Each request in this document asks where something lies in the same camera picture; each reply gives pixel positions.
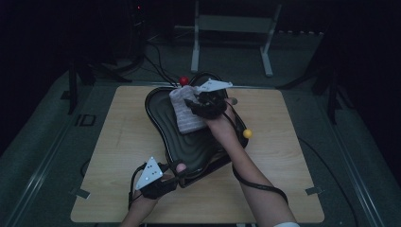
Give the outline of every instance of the white sleeve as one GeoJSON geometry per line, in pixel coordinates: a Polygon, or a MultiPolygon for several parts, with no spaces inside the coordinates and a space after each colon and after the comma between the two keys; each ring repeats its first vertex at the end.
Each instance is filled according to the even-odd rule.
{"type": "Polygon", "coordinates": [[[300,225],[294,222],[285,222],[278,225],[274,225],[274,227],[300,227],[300,225]]]}

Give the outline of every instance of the tape piece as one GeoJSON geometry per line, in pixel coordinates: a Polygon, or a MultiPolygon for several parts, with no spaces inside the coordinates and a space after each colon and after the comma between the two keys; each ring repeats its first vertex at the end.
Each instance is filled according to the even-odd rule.
{"type": "Polygon", "coordinates": [[[91,196],[90,192],[75,187],[72,188],[69,193],[73,196],[84,198],[85,200],[88,200],[89,197],[91,196]]]}
{"type": "Polygon", "coordinates": [[[315,187],[311,187],[311,188],[305,189],[305,192],[306,192],[306,194],[308,196],[310,196],[310,195],[313,195],[313,194],[318,194],[319,195],[319,194],[321,194],[323,192],[323,190],[320,187],[315,186],[315,187]]]}

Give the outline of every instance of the red ball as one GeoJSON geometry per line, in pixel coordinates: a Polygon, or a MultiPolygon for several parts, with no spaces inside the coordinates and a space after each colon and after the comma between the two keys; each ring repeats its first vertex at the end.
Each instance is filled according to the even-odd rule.
{"type": "Polygon", "coordinates": [[[188,85],[189,78],[188,77],[180,77],[179,83],[181,84],[181,86],[188,85]]]}

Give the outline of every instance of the person's right hand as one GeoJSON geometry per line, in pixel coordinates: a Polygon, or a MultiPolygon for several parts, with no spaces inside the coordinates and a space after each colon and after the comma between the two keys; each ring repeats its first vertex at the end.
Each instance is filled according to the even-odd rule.
{"type": "MultiPolygon", "coordinates": [[[[235,123],[235,115],[233,112],[233,108],[231,106],[233,105],[233,100],[231,98],[226,98],[225,100],[230,104],[230,105],[227,104],[227,110],[225,111],[225,113],[235,123]]],[[[230,121],[224,114],[220,115],[216,119],[213,120],[204,119],[204,121],[209,127],[212,134],[215,136],[215,138],[223,146],[238,141],[233,125],[230,123],[230,121]]]]}

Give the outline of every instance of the black tray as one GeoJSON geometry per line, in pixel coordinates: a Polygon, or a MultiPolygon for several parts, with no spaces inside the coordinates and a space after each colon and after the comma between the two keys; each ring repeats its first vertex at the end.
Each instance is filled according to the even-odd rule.
{"type": "MultiPolygon", "coordinates": [[[[192,86],[202,85],[208,79],[221,80],[210,74],[196,75],[189,84],[192,86]]],[[[175,87],[160,87],[151,91],[145,101],[145,108],[151,122],[161,134],[165,147],[168,163],[183,160],[186,164],[187,175],[180,182],[181,187],[186,187],[201,179],[207,174],[231,162],[228,154],[215,139],[208,128],[180,133],[176,114],[171,104],[169,93],[177,89],[175,87]]],[[[227,97],[225,90],[218,91],[218,94],[227,97]]],[[[238,115],[235,115],[236,125],[239,131],[246,129],[238,115]]],[[[239,136],[241,145],[245,148],[248,139],[239,136]]]]}

